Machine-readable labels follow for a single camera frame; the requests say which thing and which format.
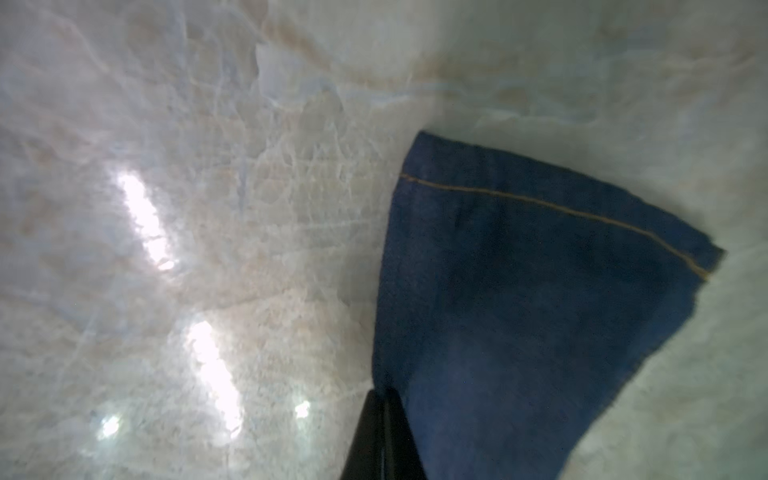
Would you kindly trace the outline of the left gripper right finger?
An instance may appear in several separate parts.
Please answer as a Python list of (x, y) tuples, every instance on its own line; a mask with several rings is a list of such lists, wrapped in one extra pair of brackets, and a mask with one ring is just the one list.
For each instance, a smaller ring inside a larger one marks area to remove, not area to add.
[(389, 389), (383, 406), (383, 464), (386, 480), (426, 480), (398, 393)]

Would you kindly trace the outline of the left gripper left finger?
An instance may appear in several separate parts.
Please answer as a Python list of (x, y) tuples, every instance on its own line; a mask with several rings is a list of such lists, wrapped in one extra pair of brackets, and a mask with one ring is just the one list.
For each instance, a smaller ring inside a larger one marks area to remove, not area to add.
[(361, 410), (341, 480), (383, 479), (383, 401), (370, 390)]

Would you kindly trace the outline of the dark blue denim jeans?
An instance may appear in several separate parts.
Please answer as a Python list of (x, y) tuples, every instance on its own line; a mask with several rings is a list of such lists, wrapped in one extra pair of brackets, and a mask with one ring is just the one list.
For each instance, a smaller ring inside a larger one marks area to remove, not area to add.
[(630, 192), (419, 133), (392, 197), (372, 373), (430, 479), (554, 479), (692, 315), (722, 250)]

